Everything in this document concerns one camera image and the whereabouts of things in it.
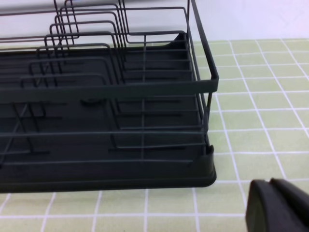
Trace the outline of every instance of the dish rack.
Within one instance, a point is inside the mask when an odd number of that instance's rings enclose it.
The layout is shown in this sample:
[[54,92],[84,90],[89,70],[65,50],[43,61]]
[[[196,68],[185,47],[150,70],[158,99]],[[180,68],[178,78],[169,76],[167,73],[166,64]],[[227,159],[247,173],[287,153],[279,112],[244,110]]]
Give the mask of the dish rack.
[[[54,18],[47,35],[0,38],[0,192],[212,184],[207,132],[219,77],[196,1],[187,7],[52,4],[0,13],[0,19]],[[190,7],[208,80],[197,67]],[[185,30],[133,32],[128,15],[141,11],[180,12]]]

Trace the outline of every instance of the green tile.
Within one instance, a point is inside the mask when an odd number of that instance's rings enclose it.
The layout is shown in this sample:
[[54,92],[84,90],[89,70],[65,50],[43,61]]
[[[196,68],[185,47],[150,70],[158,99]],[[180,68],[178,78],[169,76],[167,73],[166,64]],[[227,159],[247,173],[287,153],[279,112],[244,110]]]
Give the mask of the green tile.
[[260,119],[255,111],[223,112],[226,129],[254,129],[262,128]]
[[214,155],[214,165],[216,167],[217,180],[236,180],[231,155]]
[[238,67],[217,67],[219,77],[222,79],[241,78]]
[[304,70],[307,76],[309,76],[309,64],[302,64],[301,68]]
[[48,218],[44,232],[90,232],[92,227],[92,218]]
[[208,68],[207,60],[204,57],[197,57],[197,65],[199,68]]
[[145,190],[143,189],[110,190],[102,193],[98,212],[100,214],[142,213],[144,205]]
[[235,154],[234,156],[241,180],[283,177],[273,154]]
[[267,128],[298,128],[301,127],[292,110],[260,111]]
[[258,109],[290,108],[283,93],[252,93]]
[[309,107],[309,93],[287,93],[294,108],[307,108]]
[[229,152],[224,132],[208,132],[210,144],[215,147],[215,152]]
[[2,218],[0,228],[3,232],[40,232],[42,218]]
[[281,39],[258,39],[256,40],[257,42],[277,42],[277,43],[281,43]]
[[309,194],[309,180],[298,180],[290,182],[299,189],[303,190],[305,193]]
[[[207,102],[207,99],[208,99],[208,94],[204,94],[205,96],[205,101]],[[213,97],[213,100],[211,101],[211,110],[218,110],[218,103],[216,101],[216,99]]]
[[228,136],[234,152],[271,151],[264,131],[230,131]]
[[309,90],[309,80],[305,77],[280,78],[278,81],[285,91]]
[[239,65],[266,64],[262,54],[236,55],[236,59]]
[[218,95],[222,110],[248,110],[254,109],[249,94]]
[[92,214],[95,211],[98,191],[59,192],[49,214]]
[[143,226],[144,226],[144,217],[97,217],[95,231],[96,232],[143,232]]
[[250,182],[248,182],[248,183],[241,183],[241,186],[242,186],[242,188],[243,188],[243,190],[245,192],[245,195],[246,195],[247,199],[249,197],[250,184],[251,184]]
[[268,64],[294,64],[295,61],[290,53],[265,53]]
[[293,56],[298,63],[309,63],[309,52],[293,52]]
[[250,92],[280,91],[277,81],[272,79],[246,79]]
[[219,113],[211,113],[209,118],[210,130],[223,130],[222,120]]
[[242,217],[200,217],[200,232],[247,232]]
[[228,40],[208,40],[209,44],[228,44]]
[[273,77],[269,67],[265,66],[242,66],[241,71],[244,77]]
[[194,213],[192,189],[150,189],[148,192],[148,212]]
[[303,72],[297,65],[271,65],[276,77],[303,76]]
[[11,195],[2,215],[42,215],[45,214],[52,193],[14,193]]
[[309,110],[297,110],[297,114],[304,126],[309,128]]
[[309,41],[286,41],[285,44],[291,51],[309,51]]
[[279,159],[287,178],[309,178],[309,153],[279,154]]
[[232,42],[235,54],[260,52],[256,42]]
[[214,183],[207,188],[196,188],[196,192],[199,213],[236,214],[245,211],[240,187],[236,183]]
[[202,44],[194,45],[194,52],[196,56],[205,56]]
[[221,80],[218,93],[248,92],[243,80]]
[[229,43],[211,43],[209,47],[213,56],[233,54]]
[[144,44],[143,43],[128,43],[127,44],[128,47],[144,47]]
[[258,41],[263,52],[281,52],[287,51],[281,41]]
[[276,151],[309,151],[308,137],[303,130],[270,130]]
[[193,41],[193,45],[194,46],[202,45],[202,42],[201,42],[201,40]]
[[217,56],[217,57],[213,57],[213,59],[217,66],[236,65],[234,56]]
[[162,216],[162,217],[147,218],[147,232],[164,232],[164,231],[192,232],[195,230],[196,230],[195,217]]
[[201,80],[209,80],[211,78],[211,72],[208,68],[206,69],[199,69],[199,77]]

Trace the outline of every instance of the light green tile surface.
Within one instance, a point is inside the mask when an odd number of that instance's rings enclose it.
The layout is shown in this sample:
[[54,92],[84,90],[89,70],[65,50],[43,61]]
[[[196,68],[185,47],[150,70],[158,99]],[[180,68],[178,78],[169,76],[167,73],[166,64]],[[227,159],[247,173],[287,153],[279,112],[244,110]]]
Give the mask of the light green tile surface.
[[149,213],[194,213],[192,190],[189,188],[150,189]]
[[295,61],[290,53],[265,53],[268,64],[294,64]]
[[199,224],[201,232],[247,232],[242,217],[200,217]]
[[280,40],[262,40],[258,41],[263,52],[281,52],[287,51],[286,47]]
[[296,65],[272,65],[271,69],[273,70],[276,77],[287,77],[287,76],[303,76],[303,72]]
[[266,64],[262,54],[236,55],[239,65]]
[[264,66],[242,66],[241,71],[246,77],[273,77],[269,67]]
[[196,191],[197,209],[201,213],[236,214],[244,212],[238,184],[214,183],[208,188],[197,188]]
[[[196,194],[191,188],[57,193],[54,199],[52,193],[1,194],[1,231],[142,232],[147,224],[148,232],[195,232],[197,226],[245,232],[251,179],[286,177],[309,193],[309,41],[284,42],[298,64],[279,39],[258,40],[265,59],[256,41],[232,41],[236,59],[228,41],[210,42],[221,78],[209,122],[214,185]],[[202,47],[195,46],[201,79],[210,79]]]
[[247,79],[246,83],[248,85],[250,92],[280,91],[281,90],[275,78]]
[[262,124],[255,111],[249,112],[223,112],[225,127],[228,130],[262,128]]
[[235,160],[241,180],[282,178],[273,154],[236,154]]

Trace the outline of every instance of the black plastic tray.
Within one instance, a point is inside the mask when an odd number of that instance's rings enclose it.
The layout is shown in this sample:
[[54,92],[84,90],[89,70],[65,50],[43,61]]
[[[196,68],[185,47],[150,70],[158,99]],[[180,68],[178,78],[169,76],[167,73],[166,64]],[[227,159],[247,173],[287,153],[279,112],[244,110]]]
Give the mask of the black plastic tray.
[[1,52],[0,192],[212,184],[207,130],[218,77],[207,41],[213,77],[195,73],[191,39],[180,32],[165,46],[61,45],[53,57],[48,46]]

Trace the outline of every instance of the white grout line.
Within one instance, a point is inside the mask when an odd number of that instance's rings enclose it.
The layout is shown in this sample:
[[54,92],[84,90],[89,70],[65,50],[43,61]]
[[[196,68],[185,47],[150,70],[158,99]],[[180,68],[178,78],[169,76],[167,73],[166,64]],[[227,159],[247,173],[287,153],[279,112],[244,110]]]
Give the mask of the white grout line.
[[[220,156],[220,155],[229,155],[229,152],[215,152],[215,155]],[[234,154],[241,154],[241,155],[271,155],[273,154],[272,151],[256,151],[256,152],[250,152],[250,151],[237,151],[234,152]],[[308,154],[309,151],[277,151],[277,154],[291,154],[291,155],[296,155],[296,154]]]
[[196,193],[195,188],[192,188],[192,194],[193,194],[196,229],[197,229],[197,232],[200,232],[200,225],[199,225],[199,218],[198,218],[198,208],[197,208],[197,193]]
[[[309,51],[291,51],[292,53],[309,53]],[[234,54],[235,56],[248,56],[248,55],[260,55],[260,54],[282,54],[282,53],[289,53],[288,51],[278,51],[278,52],[249,52],[249,53],[237,53]],[[233,56],[233,54],[219,54],[219,55],[212,55],[213,57],[228,57]]]
[[[108,217],[142,217],[144,213],[139,214],[97,214],[97,217],[108,218]],[[48,215],[47,218],[93,218],[94,214],[65,214],[65,215]],[[243,217],[244,214],[220,214],[220,213],[200,213],[200,214],[181,214],[181,213],[151,213],[148,214],[150,217]],[[45,218],[44,215],[2,215],[1,219],[10,218]]]
[[5,204],[6,204],[6,203],[8,202],[8,200],[10,199],[10,197],[11,197],[11,194],[8,193],[8,194],[6,195],[5,200],[3,201],[3,203],[2,203],[1,206],[0,206],[0,214],[1,214],[1,212],[2,212],[2,210],[3,210],[3,208],[4,208],[4,206],[5,206]]
[[148,195],[149,195],[149,190],[145,190],[145,206],[144,206],[144,232],[147,232],[148,228]]
[[[306,42],[306,41],[309,41],[308,39],[289,39],[289,42]],[[232,43],[234,44],[251,44],[253,42],[253,40],[231,40]],[[263,42],[263,43],[280,43],[280,40],[279,39],[260,39],[260,42]],[[218,41],[208,41],[209,44],[228,44],[228,40],[222,40],[220,42]]]
[[[299,65],[308,65],[309,63],[299,63]],[[297,65],[297,63],[286,63],[286,64],[270,64],[270,66],[287,66],[287,65]],[[240,67],[267,67],[266,64],[241,64]],[[217,68],[230,68],[237,67],[237,65],[216,65]]]
[[[262,51],[262,48],[261,48],[260,44],[258,43],[258,41],[256,41],[256,44],[258,45],[258,47],[259,47],[260,51]],[[262,54],[262,56],[263,56],[263,59],[265,60],[266,64],[268,65],[268,68],[270,69],[271,73],[273,74],[273,76],[274,76],[274,78],[275,78],[275,80],[276,80],[277,84],[279,85],[280,89],[282,90],[282,92],[283,92],[283,94],[284,94],[284,96],[285,96],[286,100],[288,101],[288,103],[289,103],[290,107],[292,108],[292,110],[293,110],[293,112],[294,112],[295,116],[297,117],[297,119],[298,119],[299,123],[301,124],[301,126],[302,126],[302,128],[303,128],[303,130],[304,130],[305,134],[306,134],[306,135],[307,135],[307,137],[309,138],[309,133],[308,133],[308,131],[306,130],[304,123],[303,123],[303,122],[302,122],[302,120],[300,119],[300,117],[299,117],[299,115],[298,115],[297,111],[295,110],[295,108],[294,108],[293,104],[291,103],[291,101],[290,101],[289,97],[287,96],[286,91],[284,91],[284,89],[283,89],[282,85],[281,85],[281,84],[280,84],[280,82],[278,81],[278,79],[277,79],[277,77],[276,77],[275,73],[273,72],[273,70],[272,70],[271,66],[268,64],[268,62],[267,62],[267,60],[266,60],[265,56],[264,56],[263,54]]]
[[96,224],[97,224],[97,217],[98,217],[98,209],[99,209],[99,207],[100,207],[101,198],[102,198],[102,191],[99,191],[99,192],[98,192],[98,199],[97,199],[97,203],[96,203],[96,208],[95,208],[95,214],[94,214],[94,216],[93,216],[93,221],[92,221],[91,232],[95,232],[95,231],[96,231]]
[[306,72],[303,70],[303,68],[300,66],[301,64],[307,64],[307,63],[298,63],[297,60],[295,59],[293,53],[291,52],[290,48],[288,47],[288,45],[286,45],[285,41],[283,39],[281,39],[282,43],[284,44],[284,46],[286,47],[286,49],[288,49],[291,57],[293,58],[293,60],[295,61],[295,63],[297,64],[297,66],[301,69],[301,71],[303,72],[303,74],[306,76],[306,78],[309,80],[309,77],[307,76]]
[[[274,80],[274,77],[245,77],[246,80],[264,80],[264,79],[268,79],[268,80]],[[281,76],[281,77],[277,77],[277,79],[295,79],[295,78],[306,78],[305,76]],[[239,78],[224,78],[224,79],[220,79],[221,81],[234,81],[234,80],[243,80],[242,77]]]
[[[231,42],[229,42],[229,43],[230,43],[230,47],[231,47],[231,49],[232,49],[232,52],[234,53],[234,49],[233,49],[232,43],[231,43]],[[236,64],[239,65],[235,55],[234,55],[234,59],[235,59]],[[264,131],[265,131],[265,134],[266,134],[266,137],[267,137],[267,139],[268,139],[269,145],[270,145],[270,147],[271,147],[271,150],[272,150],[273,153],[274,153],[274,156],[275,156],[275,158],[276,158],[276,161],[277,161],[277,163],[278,163],[278,166],[279,166],[279,168],[280,168],[280,170],[281,170],[282,176],[283,176],[284,178],[286,178],[285,172],[284,172],[284,170],[283,170],[283,167],[282,167],[282,165],[281,165],[281,162],[280,162],[280,160],[279,160],[279,157],[278,157],[278,155],[277,155],[277,153],[276,153],[275,147],[274,147],[274,145],[273,145],[273,143],[272,143],[272,141],[271,141],[271,138],[270,138],[270,136],[269,136],[268,131],[266,130],[266,126],[265,126],[264,121],[263,121],[263,119],[262,119],[262,117],[261,117],[261,114],[260,114],[260,112],[257,110],[257,106],[256,106],[255,101],[254,101],[254,99],[253,99],[253,97],[252,97],[252,94],[251,94],[251,92],[250,92],[250,90],[249,90],[249,87],[248,87],[247,82],[246,82],[246,80],[245,80],[245,77],[244,77],[244,75],[243,75],[243,73],[242,73],[242,70],[241,70],[241,68],[240,68],[239,66],[238,66],[238,69],[239,69],[239,71],[240,71],[241,77],[243,78],[243,81],[244,81],[245,86],[246,86],[246,89],[247,89],[247,91],[248,91],[248,93],[249,93],[249,96],[250,96],[250,99],[251,99],[251,101],[252,101],[252,104],[253,104],[253,106],[254,106],[254,108],[255,108],[255,110],[256,110],[256,113],[257,113],[257,115],[258,115],[258,117],[259,117],[259,119],[260,119],[260,122],[261,122],[261,124],[262,124],[262,127],[263,127],[263,129],[264,129]]]
[[[294,108],[295,110],[309,110],[309,108]],[[285,111],[293,110],[292,108],[272,108],[272,109],[257,109],[258,111]],[[221,112],[251,112],[255,109],[246,109],[246,110],[221,110]],[[218,110],[211,110],[211,112],[218,113]]]
[[302,127],[299,127],[299,128],[291,128],[291,127],[288,127],[288,128],[245,128],[245,129],[226,129],[226,130],[208,130],[208,132],[224,132],[224,131],[227,131],[227,132],[246,132],[246,131],[302,131],[304,128]]
[[[282,91],[255,91],[253,94],[268,94],[268,93],[282,93]],[[286,93],[309,93],[309,90],[289,90]],[[216,93],[217,95],[238,95],[238,94],[248,94],[248,92],[225,92],[225,93]]]
[[45,225],[46,225],[46,221],[47,221],[47,218],[48,218],[49,210],[52,207],[55,198],[56,198],[56,193],[54,192],[53,195],[52,195],[52,198],[50,199],[50,202],[49,202],[49,204],[48,204],[48,206],[46,208],[45,215],[43,216],[41,232],[44,232],[44,230],[45,230]]
[[241,182],[240,182],[240,177],[239,177],[239,173],[238,173],[238,169],[237,169],[237,165],[236,165],[236,160],[235,160],[235,157],[234,157],[234,153],[233,153],[233,149],[232,149],[232,145],[231,145],[230,139],[228,137],[228,133],[226,131],[225,121],[224,121],[224,118],[223,118],[223,114],[221,112],[221,107],[220,107],[219,99],[218,99],[218,96],[216,94],[214,96],[215,96],[215,99],[216,99],[217,104],[218,104],[219,114],[220,114],[220,117],[221,117],[221,120],[222,120],[223,129],[225,131],[225,137],[226,137],[228,149],[229,149],[231,157],[232,157],[236,179],[237,179],[237,182],[238,182],[238,185],[239,185],[239,189],[240,189],[240,192],[241,192],[241,196],[242,196],[242,200],[243,200],[244,206],[246,208],[247,207],[247,198],[246,198],[245,191],[243,190],[243,187],[242,187]]

